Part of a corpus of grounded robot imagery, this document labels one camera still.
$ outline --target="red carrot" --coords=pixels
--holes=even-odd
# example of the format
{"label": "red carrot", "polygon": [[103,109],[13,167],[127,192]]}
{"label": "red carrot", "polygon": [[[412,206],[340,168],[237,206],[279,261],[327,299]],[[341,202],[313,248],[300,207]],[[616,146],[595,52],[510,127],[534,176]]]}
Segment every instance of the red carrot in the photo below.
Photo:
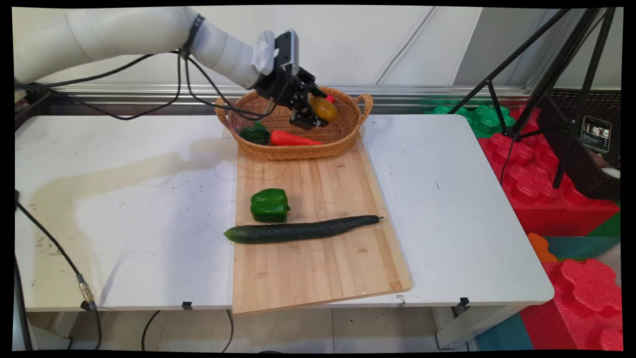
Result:
{"label": "red carrot", "polygon": [[285,131],[273,131],[270,141],[274,145],[320,145],[319,141],[308,140],[307,138],[295,136]]}

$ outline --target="phone screen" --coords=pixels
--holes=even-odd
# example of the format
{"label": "phone screen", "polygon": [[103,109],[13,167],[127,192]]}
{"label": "phone screen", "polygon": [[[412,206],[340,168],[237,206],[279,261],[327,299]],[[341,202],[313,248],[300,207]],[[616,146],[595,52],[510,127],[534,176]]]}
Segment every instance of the phone screen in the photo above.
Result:
{"label": "phone screen", "polygon": [[609,135],[612,125],[597,118],[585,116],[581,130],[581,144],[599,152],[609,150]]}

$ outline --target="floor tile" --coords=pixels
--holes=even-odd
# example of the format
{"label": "floor tile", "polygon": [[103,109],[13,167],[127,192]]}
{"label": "floor tile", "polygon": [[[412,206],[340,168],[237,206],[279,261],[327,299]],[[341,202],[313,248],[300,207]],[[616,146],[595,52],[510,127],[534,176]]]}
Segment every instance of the floor tile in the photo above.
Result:
{"label": "floor tile", "polygon": [[333,309],[335,353],[440,352],[436,330],[430,308]]}
{"label": "floor tile", "polygon": [[220,353],[229,339],[226,310],[168,311],[158,350]]}
{"label": "floor tile", "polygon": [[331,309],[299,308],[235,317],[228,352],[333,353]]}
{"label": "floor tile", "polygon": [[[144,327],[155,311],[100,311],[101,350],[141,350]],[[160,312],[146,333],[146,350],[156,350],[167,312]],[[71,349],[93,349],[97,342],[94,312],[81,312],[70,334]]]}
{"label": "floor tile", "polygon": [[[234,317],[227,352],[332,353],[330,309],[298,309]],[[159,350],[220,352],[230,337],[225,310],[170,311]]]}

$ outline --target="wooden cutting board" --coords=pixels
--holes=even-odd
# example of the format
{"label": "wooden cutting board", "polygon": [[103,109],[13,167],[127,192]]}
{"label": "wooden cutting board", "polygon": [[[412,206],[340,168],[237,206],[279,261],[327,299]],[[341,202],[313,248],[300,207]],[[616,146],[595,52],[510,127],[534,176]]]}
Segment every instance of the wooden cutting board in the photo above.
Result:
{"label": "wooden cutting board", "polygon": [[310,306],[411,289],[398,239],[360,137],[344,153],[322,159],[268,161],[238,150],[236,224],[259,224],[250,197],[287,192],[287,222],[356,215],[379,224],[331,238],[260,245],[235,244],[233,312]]}

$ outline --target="black basket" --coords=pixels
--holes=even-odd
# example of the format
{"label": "black basket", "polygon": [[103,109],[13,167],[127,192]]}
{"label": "black basket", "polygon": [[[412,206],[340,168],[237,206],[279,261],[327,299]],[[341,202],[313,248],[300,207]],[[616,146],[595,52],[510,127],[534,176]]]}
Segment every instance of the black basket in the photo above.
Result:
{"label": "black basket", "polygon": [[[573,120],[580,94],[580,90],[553,89],[543,99],[537,119],[539,128],[562,125]],[[606,120],[612,124],[609,152],[604,154],[603,158],[615,166],[619,163],[621,155],[621,91],[590,91],[583,115]],[[544,135],[559,160],[563,160],[567,131],[557,129]],[[575,133],[575,137],[576,141],[572,144],[565,162],[565,171],[576,189],[590,199],[620,199],[621,180],[602,171],[592,154],[581,145],[579,133]]]}

